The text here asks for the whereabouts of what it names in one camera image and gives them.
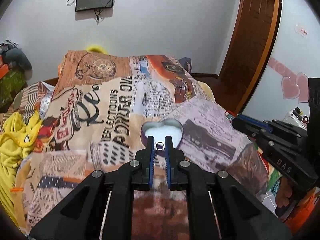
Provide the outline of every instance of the yellow fabric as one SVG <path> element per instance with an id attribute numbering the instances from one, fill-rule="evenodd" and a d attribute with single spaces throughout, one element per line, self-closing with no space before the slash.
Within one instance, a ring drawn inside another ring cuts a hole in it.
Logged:
<path id="1" fill-rule="evenodd" d="M 99 45 L 90 45 L 85 50 L 92 51 L 92 52 L 99 52 L 99 53 L 103 53 L 103 54 L 108 55 L 108 52 L 103 47 L 101 47 Z"/>
<path id="2" fill-rule="evenodd" d="M 34 148 L 41 123 L 37 111 L 30 117 L 28 125 L 23 122 L 21 114 L 15 112 L 4 122 L 3 134 L 0 135 L 0 201 L 16 225 L 10 189 L 15 186 L 21 160 Z"/>
<path id="3" fill-rule="evenodd" d="M 212 93 L 211 88 L 203 82 L 198 81 L 200 87 L 203 89 L 204 93 L 207 95 L 207 97 L 209 97 L 213 102 L 215 102 L 216 100 L 214 99 L 214 95 Z"/>
<path id="4" fill-rule="evenodd" d="M 29 172 L 31 171 L 31 161 L 28 160 L 23 167 L 19 170 L 16 176 L 16 189 L 22 189 L 22 190 L 16 190 L 14 192 L 11 192 L 12 195 L 12 201 L 13 201 L 13 206 L 14 206 L 14 216 L 17 220 L 17 223 L 19 225 L 20 231 L 22 233 L 27 232 L 27 223 L 25 219 L 25 210 L 23 209 L 23 204 L 22 204 L 22 199 L 24 190 L 24 184 L 26 182 L 26 179 L 28 177 Z"/>

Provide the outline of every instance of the vintage newspaper print blanket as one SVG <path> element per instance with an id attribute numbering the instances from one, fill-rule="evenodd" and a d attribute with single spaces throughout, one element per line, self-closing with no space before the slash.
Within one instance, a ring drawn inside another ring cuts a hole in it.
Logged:
<path id="1" fill-rule="evenodd" d="M 175 118 L 180 147 L 203 169 L 226 169 L 261 201 L 268 172 L 248 138 L 225 119 L 200 85 L 172 57 L 114 57 L 69 51 L 34 153 L 17 174 L 16 216 L 28 233 L 90 172 L 115 170 L 143 149 L 144 122 Z M 166 186 L 156 157 L 154 186 L 135 192 L 132 239 L 189 239 L 185 192 Z"/>

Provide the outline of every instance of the white wall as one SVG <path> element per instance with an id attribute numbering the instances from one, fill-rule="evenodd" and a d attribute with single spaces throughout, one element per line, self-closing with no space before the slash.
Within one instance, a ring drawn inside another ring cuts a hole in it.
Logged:
<path id="1" fill-rule="evenodd" d="M 307 30 L 307 39 L 295 33 L 295 25 Z M 271 57 L 283 63 L 294 73 L 303 72 L 308 77 L 320 77 L 320 23 L 305 0 L 283 0 L 279 32 Z M 243 114 L 259 120 L 282 120 L 285 114 L 299 107 L 309 115 L 308 103 L 297 99 L 283 99 L 282 76 L 267 67 L 257 89 Z"/>
<path id="2" fill-rule="evenodd" d="M 227 33 L 225 34 L 226 38 L 225 38 L 225 41 L 224 41 L 224 44 L 223 44 L 223 47 L 222 47 L 222 52 L 220 54 L 220 59 L 218 61 L 217 68 L 216 68 L 216 71 L 215 71 L 215 73 L 217 75 L 220 74 L 220 71 L 222 69 L 222 65 L 224 63 L 224 59 L 226 58 L 226 55 L 227 55 L 227 52 L 228 52 L 228 49 L 229 49 L 229 45 L 230 45 L 230 41 L 231 41 L 231 38 L 232 38 L 233 30 L 234 30 L 235 25 L 236 25 L 239 5 L 240 5 L 240 0 L 236 0 L 235 4 L 234 4 L 234 7 L 233 7 L 233 14 L 232 14 L 232 17 L 231 17 L 231 21 L 229 23 L 229 28 L 228 28 Z"/>
<path id="3" fill-rule="evenodd" d="M 191 57 L 195 73 L 215 73 L 236 0 L 115 0 L 97 26 L 93 11 L 67 0 L 13 0 L 0 20 L 0 40 L 19 43 L 33 66 L 29 83 L 57 76 L 69 49 L 99 44 L 116 56 Z"/>

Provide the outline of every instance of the orange cloth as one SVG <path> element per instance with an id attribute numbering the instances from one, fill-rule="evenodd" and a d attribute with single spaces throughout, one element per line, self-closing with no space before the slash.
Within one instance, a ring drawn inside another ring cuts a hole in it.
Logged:
<path id="1" fill-rule="evenodd" d="M 0 79 L 4 77 L 5 74 L 7 74 L 9 72 L 9 68 L 7 64 L 4 64 L 1 68 L 0 68 Z"/>
<path id="2" fill-rule="evenodd" d="M 290 228 L 293 235 L 297 233 L 297 231 L 301 228 L 301 226 L 307 220 L 314 206 L 315 206 L 315 195 L 313 194 L 305 205 L 301 207 L 296 207 L 296 209 L 292 211 L 292 214 L 285 221 L 285 224 Z"/>

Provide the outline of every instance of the white object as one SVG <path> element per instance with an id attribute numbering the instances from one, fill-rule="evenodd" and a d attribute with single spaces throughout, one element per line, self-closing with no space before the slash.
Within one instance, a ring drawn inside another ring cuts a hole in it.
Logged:
<path id="1" fill-rule="evenodd" d="M 177 148 L 182 138 L 182 132 L 178 127 L 163 125 L 146 130 L 146 137 L 153 136 L 155 138 L 155 142 L 164 142 L 167 135 L 171 135 L 173 147 Z"/>
<path id="2" fill-rule="evenodd" d="M 307 130 L 307 127 L 293 114 L 292 111 L 293 110 L 290 110 L 282 121 Z"/>
<path id="3" fill-rule="evenodd" d="M 46 83 L 46 82 L 44 82 L 44 81 L 42 81 L 41 82 L 47 89 L 49 89 L 49 91 L 53 91 L 54 90 L 54 86 L 52 86 L 52 85 L 50 85 L 50 84 L 48 84 L 48 83 Z"/>
<path id="4" fill-rule="evenodd" d="M 284 64 L 296 75 L 305 73 L 307 77 L 320 77 L 319 48 L 320 23 L 306 0 L 283 0 L 282 15 L 275 46 L 271 57 Z M 301 23 L 308 33 L 302 39 L 294 32 L 294 25 Z M 266 67 L 243 114 L 263 120 L 282 120 L 289 109 L 299 107 L 309 116 L 308 103 L 298 103 L 298 99 L 283 99 L 282 76 Z"/>
<path id="5" fill-rule="evenodd" d="M 39 115 L 41 120 L 44 120 L 45 114 L 47 113 L 51 98 L 53 95 L 53 91 L 49 91 L 44 98 L 42 98 L 40 103 Z"/>

